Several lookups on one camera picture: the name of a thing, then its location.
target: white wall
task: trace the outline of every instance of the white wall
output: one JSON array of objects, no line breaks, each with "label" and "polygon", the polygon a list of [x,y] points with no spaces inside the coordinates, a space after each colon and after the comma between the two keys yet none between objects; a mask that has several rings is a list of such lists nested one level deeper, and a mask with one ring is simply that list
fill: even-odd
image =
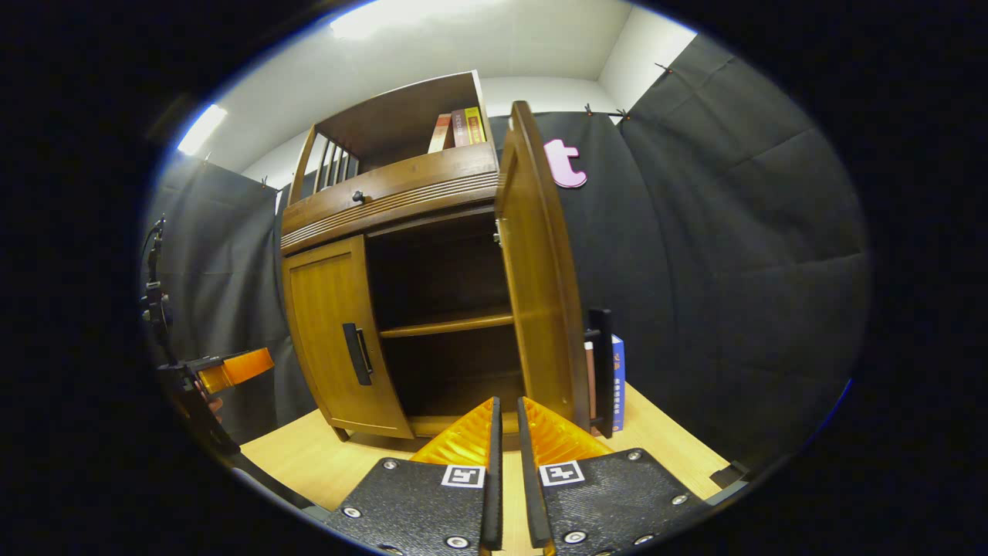
[{"label": "white wall", "polygon": [[[567,79],[562,77],[492,77],[480,79],[487,116],[508,116],[511,103],[516,100],[528,101],[532,112],[582,112],[583,106],[600,112],[613,112],[618,104],[597,81]],[[243,175],[261,181],[268,176],[267,185],[281,189],[291,182],[298,164],[298,154],[302,151],[308,130],[283,142],[241,172]],[[319,153],[325,139],[316,138],[309,156],[305,173],[315,171],[319,165]]]},{"label": "white wall", "polygon": [[696,35],[672,20],[635,6],[601,71],[601,86],[619,108],[630,110],[665,71],[655,63],[668,67]]}]

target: cabinet leg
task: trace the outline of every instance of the cabinet leg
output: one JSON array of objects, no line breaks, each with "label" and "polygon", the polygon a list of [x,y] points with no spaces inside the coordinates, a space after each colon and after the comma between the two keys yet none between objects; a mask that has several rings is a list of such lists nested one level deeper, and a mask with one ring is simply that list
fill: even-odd
[{"label": "cabinet leg", "polygon": [[339,438],[341,442],[346,442],[350,439],[350,434],[347,434],[347,430],[345,428],[334,426],[333,432],[336,432],[336,437]]}]

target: ceiling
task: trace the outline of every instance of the ceiling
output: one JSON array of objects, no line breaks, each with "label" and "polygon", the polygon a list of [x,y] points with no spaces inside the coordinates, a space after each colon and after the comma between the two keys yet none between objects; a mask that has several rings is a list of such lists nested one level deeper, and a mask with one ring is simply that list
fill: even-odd
[{"label": "ceiling", "polygon": [[458,71],[597,80],[631,9],[619,0],[380,0],[394,6],[386,13],[398,17],[374,17],[381,27],[366,37],[321,22],[258,63],[213,101],[227,116],[199,154],[242,172],[314,122]]}]

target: open cabinet door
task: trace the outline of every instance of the open cabinet door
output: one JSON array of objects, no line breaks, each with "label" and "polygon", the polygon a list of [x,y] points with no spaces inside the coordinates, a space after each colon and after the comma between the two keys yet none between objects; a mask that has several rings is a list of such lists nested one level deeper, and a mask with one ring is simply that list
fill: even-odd
[{"label": "open cabinet door", "polygon": [[288,257],[283,270],[291,341],[326,421],[339,429],[414,438],[381,356],[364,237]]},{"label": "open cabinet door", "polygon": [[576,270],[542,138],[524,101],[511,108],[494,207],[526,393],[589,430]]}]

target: wooden table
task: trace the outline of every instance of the wooden table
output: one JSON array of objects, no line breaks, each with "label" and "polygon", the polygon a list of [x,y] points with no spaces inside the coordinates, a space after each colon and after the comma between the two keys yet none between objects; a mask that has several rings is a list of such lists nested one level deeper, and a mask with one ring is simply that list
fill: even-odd
[{"label": "wooden table", "polygon": [[[624,430],[601,438],[614,451],[644,448],[694,495],[720,492],[710,475],[729,463],[625,384]],[[354,433],[341,442],[316,410],[240,448],[275,479],[315,504],[335,510],[382,457],[408,459],[429,438],[405,440]],[[504,550],[498,555],[533,556],[525,514],[522,455],[518,436],[504,439]]]}]

